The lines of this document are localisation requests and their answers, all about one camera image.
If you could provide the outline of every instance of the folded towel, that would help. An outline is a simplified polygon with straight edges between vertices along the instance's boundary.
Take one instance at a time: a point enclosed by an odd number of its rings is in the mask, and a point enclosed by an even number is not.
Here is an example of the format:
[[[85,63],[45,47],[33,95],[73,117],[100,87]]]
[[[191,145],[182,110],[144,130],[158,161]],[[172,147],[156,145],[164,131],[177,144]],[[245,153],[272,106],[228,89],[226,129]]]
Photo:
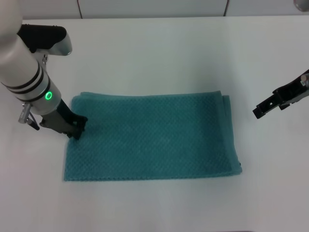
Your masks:
[[[181,179],[241,173],[228,96],[81,93],[72,111],[88,122],[70,139],[64,180]]]

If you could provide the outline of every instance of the white table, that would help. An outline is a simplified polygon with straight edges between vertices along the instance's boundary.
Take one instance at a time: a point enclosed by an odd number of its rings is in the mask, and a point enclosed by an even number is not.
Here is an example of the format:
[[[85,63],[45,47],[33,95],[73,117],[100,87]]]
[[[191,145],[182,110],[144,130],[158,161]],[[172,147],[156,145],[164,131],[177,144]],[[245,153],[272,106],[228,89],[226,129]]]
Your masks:
[[[73,52],[47,70],[69,103],[221,90],[230,95],[243,173],[195,180],[63,182],[65,135],[17,123],[0,87],[3,232],[255,232],[309,227],[309,98],[257,120],[252,110],[309,69],[309,16],[39,20]]]

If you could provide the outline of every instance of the white wall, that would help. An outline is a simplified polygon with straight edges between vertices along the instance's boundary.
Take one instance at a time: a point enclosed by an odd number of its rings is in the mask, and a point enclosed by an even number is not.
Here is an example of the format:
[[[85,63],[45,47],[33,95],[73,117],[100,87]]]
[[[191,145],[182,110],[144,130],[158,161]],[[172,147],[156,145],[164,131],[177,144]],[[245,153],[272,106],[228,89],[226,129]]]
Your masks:
[[[19,0],[24,19],[80,18],[76,0]]]
[[[77,0],[19,0],[25,19],[80,18]],[[223,16],[227,0],[79,0],[84,18]],[[293,0],[230,0],[227,16],[303,15]]]
[[[230,0],[226,16],[303,15],[293,0]]]
[[[80,0],[83,18],[223,16],[226,0]]]

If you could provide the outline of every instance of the green indicator light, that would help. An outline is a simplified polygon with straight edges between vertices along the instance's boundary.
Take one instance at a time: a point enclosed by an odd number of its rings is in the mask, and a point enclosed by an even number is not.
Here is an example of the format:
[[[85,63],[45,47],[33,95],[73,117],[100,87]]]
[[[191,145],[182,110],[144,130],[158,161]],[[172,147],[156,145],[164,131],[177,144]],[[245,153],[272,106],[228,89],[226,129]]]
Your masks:
[[[53,96],[53,93],[52,93],[51,91],[49,91],[49,92],[47,92],[47,93],[45,94],[45,99],[46,99],[46,100],[50,100],[50,99],[52,98],[52,96]]]

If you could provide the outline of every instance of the cable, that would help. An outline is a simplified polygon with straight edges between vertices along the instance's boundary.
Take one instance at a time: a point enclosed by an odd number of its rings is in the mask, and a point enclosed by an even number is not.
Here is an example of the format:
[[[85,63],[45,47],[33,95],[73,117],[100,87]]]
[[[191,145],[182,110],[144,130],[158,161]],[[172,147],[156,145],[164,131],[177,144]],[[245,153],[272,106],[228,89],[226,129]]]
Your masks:
[[[230,3],[230,0],[226,0],[226,6],[225,6],[224,13],[223,13],[223,16],[224,16],[224,17],[226,16],[226,12],[227,12],[229,3]]]
[[[31,116],[32,120],[34,121],[35,124],[37,124],[37,121],[35,120],[34,116],[32,115],[31,112],[29,112],[29,115]]]
[[[81,7],[79,5],[79,0],[77,0],[77,5],[78,5],[79,14],[80,14],[81,18],[83,18]]]

